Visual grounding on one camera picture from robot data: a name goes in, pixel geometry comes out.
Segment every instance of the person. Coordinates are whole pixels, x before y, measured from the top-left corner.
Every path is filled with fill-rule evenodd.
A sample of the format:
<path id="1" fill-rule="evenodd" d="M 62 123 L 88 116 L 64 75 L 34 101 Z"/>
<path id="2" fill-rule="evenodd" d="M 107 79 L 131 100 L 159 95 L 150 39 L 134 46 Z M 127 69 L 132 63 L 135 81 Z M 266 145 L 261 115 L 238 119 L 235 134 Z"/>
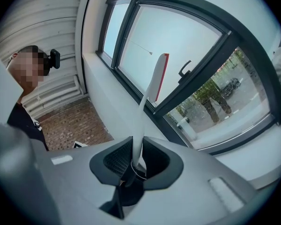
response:
<path id="1" fill-rule="evenodd" d="M 29 138 L 41 141 L 48 151 L 41 126 L 21 104 L 22 98 L 30 94 L 38 82 L 43 81 L 44 76 L 49 74 L 50 64 L 47 54 L 35 45 L 24 47 L 11 56 L 7 71 L 23 88 L 23 93 L 12 109 L 7 123 L 24 131 Z"/>
<path id="2" fill-rule="evenodd" d="M 214 123 L 217 123 L 220 118 L 212 106 L 210 98 L 217 101 L 226 114 L 232 113 L 231 107 L 221 95 L 220 88 L 211 78 L 193 94 L 193 97 L 206 108 Z"/>

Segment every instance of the dark t-shirt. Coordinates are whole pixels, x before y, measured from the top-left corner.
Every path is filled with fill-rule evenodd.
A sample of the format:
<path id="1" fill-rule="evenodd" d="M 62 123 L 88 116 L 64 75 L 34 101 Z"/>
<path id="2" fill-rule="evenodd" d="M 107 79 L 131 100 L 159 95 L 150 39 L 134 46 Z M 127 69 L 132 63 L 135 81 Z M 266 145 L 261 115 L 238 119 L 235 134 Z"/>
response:
<path id="1" fill-rule="evenodd" d="M 21 129 L 29 138 L 41 141 L 48 151 L 43 131 L 38 130 L 39 124 L 31 120 L 31 117 L 26 112 L 25 108 L 23 108 L 22 104 L 15 104 L 7 123 Z"/>

